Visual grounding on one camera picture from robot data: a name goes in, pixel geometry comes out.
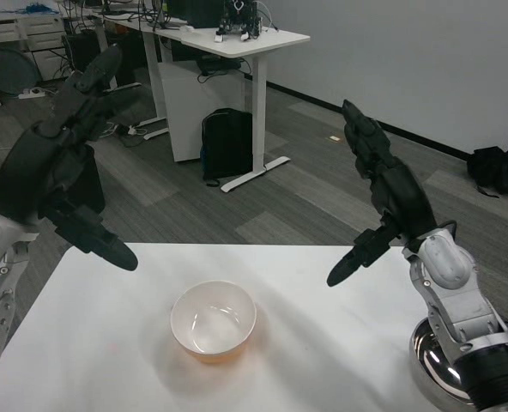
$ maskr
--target white table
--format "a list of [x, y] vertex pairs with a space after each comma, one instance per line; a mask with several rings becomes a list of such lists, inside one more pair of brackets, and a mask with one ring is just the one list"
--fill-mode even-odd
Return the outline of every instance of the white table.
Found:
[[[400, 248], [336, 288], [326, 277], [349, 247], [131, 248], [134, 273], [65, 254], [0, 361], [0, 412], [437, 412], [408, 369], [426, 307]], [[219, 366], [169, 326], [173, 302], [210, 279], [238, 283], [259, 313]]]
[[[103, 20], [103, 15], [96, 15]], [[157, 107], [157, 116], [159, 109], [157, 106], [157, 97], [162, 96], [162, 86], [160, 85], [160, 73], [156, 67], [157, 59], [154, 48], [154, 35], [166, 37], [181, 42], [184, 45], [195, 47], [205, 52], [210, 52], [224, 58], [244, 58], [252, 57], [252, 171], [231, 182], [223, 185], [221, 189], [224, 192], [240, 186], [267, 171], [290, 161], [289, 158], [282, 156], [267, 164], [264, 163], [263, 155], [265, 153], [265, 107], [266, 107], [266, 86], [268, 76], [268, 53], [282, 47], [305, 43], [310, 40], [309, 36], [303, 34], [290, 33], [284, 30], [276, 32], [273, 29], [263, 31], [257, 40], [241, 41], [238, 35], [227, 35], [223, 43], [215, 42], [216, 28], [204, 28], [193, 31], [155, 29], [153, 30], [147, 22], [142, 22], [138, 27], [137, 20], [127, 21], [128, 16], [112, 16], [111, 21], [118, 20], [118, 24], [126, 27], [138, 29], [143, 32], [143, 41], [148, 59], [149, 76], [155, 98], [155, 107]], [[105, 37], [103, 28], [98, 25], [97, 28], [100, 45], [106, 45], [101, 38]]]

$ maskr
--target chrome base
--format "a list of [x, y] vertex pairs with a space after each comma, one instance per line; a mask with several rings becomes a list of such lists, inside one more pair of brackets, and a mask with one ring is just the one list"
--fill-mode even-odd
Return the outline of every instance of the chrome base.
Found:
[[422, 320], [414, 329], [409, 343], [410, 369], [420, 391], [444, 412], [474, 412], [460, 375], [446, 359], [433, 330]]

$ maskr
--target baseboard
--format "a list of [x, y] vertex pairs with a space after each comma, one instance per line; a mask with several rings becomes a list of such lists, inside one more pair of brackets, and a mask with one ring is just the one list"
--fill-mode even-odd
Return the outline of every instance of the baseboard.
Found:
[[[245, 77], [249, 80], [252, 80], [251, 75], [245, 75]], [[305, 100], [309, 103], [312, 103], [314, 105], [323, 107], [325, 109], [331, 110], [332, 112], [336, 113], [342, 113], [342, 108], [336, 105], [333, 105], [327, 101], [323, 101], [320, 99], [317, 99], [315, 97], [308, 96], [307, 94], [303, 94], [300, 92], [297, 92], [296, 90], [292, 90], [291, 88], [285, 88], [279, 84], [275, 84], [273, 82], [268, 82], [268, 87], [273, 88], [274, 90], [278, 90], [279, 92], [283, 92], [284, 94], [289, 94], [293, 97], [297, 97], [298, 99]], [[438, 150], [439, 152], [445, 153], [450, 156], [457, 157], [458, 159], [461, 159], [463, 161], [468, 159], [469, 154], [466, 152], [463, 152], [462, 150], [459, 150], [457, 148], [452, 148], [451, 146], [447, 146], [446, 144], [435, 142], [431, 139], [428, 139], [426, 137], [416, 135], [415, 133], [412, 133], [410, 131], [400, 129], [398, 127], [392, 126], [391, 124], [387, 124], [384, 122], [380, 122], [380, 125], [382, 126], [382, 129], [389, 133], [393, 133], [394, 135], [403, 137], [405, 139], [408, 139], [412, 142], [417, 142], [423, 146], [426, 146], [428, 148], [433, 148], [435, 150]]]

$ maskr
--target desk leg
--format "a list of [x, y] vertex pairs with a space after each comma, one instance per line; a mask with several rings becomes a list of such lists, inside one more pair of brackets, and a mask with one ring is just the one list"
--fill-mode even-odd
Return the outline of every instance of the desk leg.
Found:
[[265, 152], [265, 107], [266, 83], [268, 77], [267, 54], [254, 57], [252, 67], [252, 172], [223, 185], [221, 190], [228, 193], [242, 184], [263, 175], [288, 161], [287, 157], [280, 157], [268, 164], [263, 164]]
[[[103, 21], [100, 19], [94, 20], [94, 28], [96, 36], [98, 37], [98, 44], [100, 45], [100, 52], [104, 52], [109, 45], [107, 44], [106, 30], [103, 27]], [[109, 88], [117, 88], [117, 81], [113, 77], [109, 81]]]
[[[156, 118], [144, 120], [138, 127], [146, 124], [160, 122], [166, 119], [165, 92], [162, 88], [162, 79], [160, 78], [159, 62], [157, 60], [156, 42], [158, 38], [153, 33], [142, 32], [143, 46], [145, 47], [145, 56], [148, 60], [149, 80], [151, 81], [151, 94], [153, 95], [154, 108], [157, 112]], [[145, 135], [144, 139], [149, 140], [151, 137], [167, 133], [168, 128], [160, 129]]]

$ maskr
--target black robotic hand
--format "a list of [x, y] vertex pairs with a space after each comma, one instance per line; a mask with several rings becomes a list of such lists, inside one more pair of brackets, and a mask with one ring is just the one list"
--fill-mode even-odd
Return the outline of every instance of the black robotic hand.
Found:
[[107, 119], [136, 100], [133, 89], [105, 91], [121, 60], [114, 45], [84, 73], [75, 71], [54, 96], [50, 116], [21, 135], [0, 169], [0, 214], [26, 225], [46, 217], [57, 226], [56, 233], [82, 251], [134, 270], [134, 253], [105, 230], [87, 205], [68, 196], [80, 184], [85, 166], [94, 162], [86, 142], [96, 140]]
[[347, 100], [342, 107], [345, 135], [357, 156], [355, 167], [371, 180], [372, 204], [382, 216], [382, 226], [367, 229], [355, 247], [330, 272], [327, 283], [335, 286], [361, 265], [369, 267], [390, 249], [394, 238], [415, 247], [415, 239], [437, 227], [432, 206], [410, 168], [390, 152], [390, 140], [380, 125]]

